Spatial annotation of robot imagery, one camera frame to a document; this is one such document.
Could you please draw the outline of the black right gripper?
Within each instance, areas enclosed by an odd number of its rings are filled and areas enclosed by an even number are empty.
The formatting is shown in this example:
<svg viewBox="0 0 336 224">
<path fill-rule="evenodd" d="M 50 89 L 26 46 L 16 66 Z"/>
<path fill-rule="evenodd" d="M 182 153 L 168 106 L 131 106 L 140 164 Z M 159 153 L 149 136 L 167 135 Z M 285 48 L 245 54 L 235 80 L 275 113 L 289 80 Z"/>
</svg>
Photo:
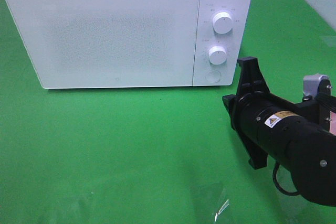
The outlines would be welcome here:
<svg viewBox="0 0 336 224">
<path fill-rule="evenodd" d="M 270 155 L 286 169 L 290 168 L 290 158 L 286 154 L 288 141 L 280 130 L 269 127 L 266 120 L 280 111 L 297 112 L 295 104 L 270 94 L 258 58 L 238 59 L 241 68 L 237 93 L 224 95 L 223 105 L 230 117 L 230 125 L 241 139 L 253 169 L 267 166 Z"/>
</svg>

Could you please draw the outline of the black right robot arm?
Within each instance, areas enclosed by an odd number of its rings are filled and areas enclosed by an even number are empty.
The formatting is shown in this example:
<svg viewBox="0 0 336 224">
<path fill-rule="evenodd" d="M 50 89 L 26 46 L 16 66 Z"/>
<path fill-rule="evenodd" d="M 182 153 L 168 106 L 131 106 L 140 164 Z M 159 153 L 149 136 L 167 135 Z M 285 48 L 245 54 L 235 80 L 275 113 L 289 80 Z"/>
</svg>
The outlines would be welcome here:
<svg viewBox="0 0 336 224">
<path fill-rule="evenodd" d="M 272 94 L 255 57 L 238 60 L 241 68 L 236 94 L 223 97 L 231 126 L 254 169 L 275 160 L 291 174 L 296 191 L 306 200 L 335 206 L 335 135 L 330 132 L 335 97 L 329 77 L 307 75 L 303 98 L 294 104 Z"/>
</svg>

